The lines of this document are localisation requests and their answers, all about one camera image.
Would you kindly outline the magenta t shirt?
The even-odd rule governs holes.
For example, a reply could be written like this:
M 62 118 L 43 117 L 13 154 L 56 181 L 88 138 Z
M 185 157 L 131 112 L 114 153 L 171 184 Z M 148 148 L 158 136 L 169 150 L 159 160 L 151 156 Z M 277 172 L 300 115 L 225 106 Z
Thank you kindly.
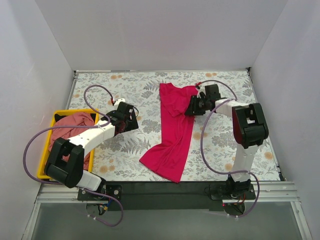
M 139 160 L 145 167 L 174 183 L 179 183 L 187 162 L 194 116 L 186 116 L 194 86 L 182 88 L 172 83 L 159 85 L 161 143 L 150 148 Z

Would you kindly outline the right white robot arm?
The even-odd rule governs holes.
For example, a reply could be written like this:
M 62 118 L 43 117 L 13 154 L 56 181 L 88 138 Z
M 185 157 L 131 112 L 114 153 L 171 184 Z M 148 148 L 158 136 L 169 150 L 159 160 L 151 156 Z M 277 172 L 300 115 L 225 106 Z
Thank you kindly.
M 186 116 L 222 114 L 232 119 L 233 136 L 237 143 L 235 161 L 231 171 L 220 172 L 211 168 L 205 159 L 203 139 L 200 139 L 200 152 L 205 165 L 214 173 L 227 175 L 226 192 L 232 199 L 237 199 L 245 192 L 244 186 L 251 182 L 251 172 L 255 155 L 269 136 L 269 129 L 260 103 L 241 103 L 235 92 L 233 98 L 221 97 L 219 81 L 201 88 L 202 82 L 195 84 L 198 93 L 190 97 L 185 111 Z

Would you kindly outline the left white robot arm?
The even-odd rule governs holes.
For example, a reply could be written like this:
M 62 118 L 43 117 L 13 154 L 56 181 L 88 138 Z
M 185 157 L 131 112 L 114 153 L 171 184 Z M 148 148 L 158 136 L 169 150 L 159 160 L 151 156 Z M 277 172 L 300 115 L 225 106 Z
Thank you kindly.
M 103 199 L 107 193 L 104 179 L 84 170 L 86 155 L 106 140 L 139 128 L 132 104 L 120 99 L 115 105 L 116 109 L 91 128 L 68 139 L 55 140 L 44 173 L 68 188 L 88 189 L 95 200 Z

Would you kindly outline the salmon pink t shirt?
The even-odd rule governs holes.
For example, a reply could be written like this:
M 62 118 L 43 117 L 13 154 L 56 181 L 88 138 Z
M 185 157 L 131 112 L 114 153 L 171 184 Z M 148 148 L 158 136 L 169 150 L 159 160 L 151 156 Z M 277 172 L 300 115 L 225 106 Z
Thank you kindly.
M 55 122 L 53 125 L 54 127 L 61 127 L 61 126 L 94 126 L 95 125 L 96 114 L 88 113 L 88 112 L 76 112 L 71 114 L 69 117 L 65 117 L 58 122 Z M 59 138 L 68 139 L 71 137 L 75 137 L 81 133 L 83 133 L 86 128 L 55 128 L 52 130 L 48 151 L 52 150 L 53 144 L 55 140 Z

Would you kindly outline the black garment in bin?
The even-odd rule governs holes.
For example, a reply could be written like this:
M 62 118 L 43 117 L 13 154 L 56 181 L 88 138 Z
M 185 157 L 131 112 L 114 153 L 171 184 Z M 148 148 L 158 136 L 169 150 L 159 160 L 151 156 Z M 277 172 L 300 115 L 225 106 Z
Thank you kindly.
M 58 122 L 58 121 L 62 120 L 63 118 L 66 118 L 66 117 L 70 117 L 70 115 L 60 115 L 60 114 L 57 114 L 57 113 L 54 114 L 55 122 Z

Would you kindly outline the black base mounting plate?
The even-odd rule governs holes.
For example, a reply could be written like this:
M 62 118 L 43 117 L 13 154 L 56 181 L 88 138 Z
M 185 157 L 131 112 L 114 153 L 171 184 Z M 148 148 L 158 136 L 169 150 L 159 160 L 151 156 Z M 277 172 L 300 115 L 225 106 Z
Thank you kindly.
M 120 201 L 125 210 L 222 211 L 223 201 L 255 200 L 253 185 L 231 192 L 225 181 L 110 181 L 98 190 Z

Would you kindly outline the yellow plastic bin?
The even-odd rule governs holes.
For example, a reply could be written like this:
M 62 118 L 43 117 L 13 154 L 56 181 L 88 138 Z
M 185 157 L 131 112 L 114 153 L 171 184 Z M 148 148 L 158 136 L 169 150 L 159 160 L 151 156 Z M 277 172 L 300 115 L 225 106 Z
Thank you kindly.
M 95 124 L 99 121 L 99 115 L 93 111 L 92 109 L 72 109 L 72 110 L 58 110 L 53 114 L 52 120 L 51 120 L 51 127 L 54 127 L 55 119 L 54 119 L 54 115 L 55 114 L 59 114 L 59 115 L 72 115 L 74 113 L 77 112 L 85 112 L 85 113 L 89 113 L 89 114 L 96 114 L 95 117 Z M 84 126 L 57 126 L 58 128 L 84 128 Z M 45 169 L 45 165 L 47 163 L 50 151 L 48 150 L 48 146 L 50 144 L 50 136 L 51 136 L 52 130 L 49 130 L 46 136 L 46 140 L 45 140 L 45 144 L 44 144 L 44 149 L 43 149 L 43 153 L 42 153 L 42 157 L 40 159 L 40 163 L 38 166 L 38 170 L 37 170 L 37 177 L 39 179 L 42 180 L 49 180 L 50 177 L 47 176 L 44 172 Z

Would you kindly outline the aluminium frame rail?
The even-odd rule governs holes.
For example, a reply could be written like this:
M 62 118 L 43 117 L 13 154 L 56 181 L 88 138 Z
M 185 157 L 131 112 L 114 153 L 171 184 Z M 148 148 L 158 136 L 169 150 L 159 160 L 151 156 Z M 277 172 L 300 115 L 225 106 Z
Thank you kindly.
M 299 202 L 301 200 L 295 184 L 291 181 L 261 181 L 260 202 Z M 71 203 L 77 200 L 79 190 L 58 185 L 44 185 L 40 188 L 38 202 Z

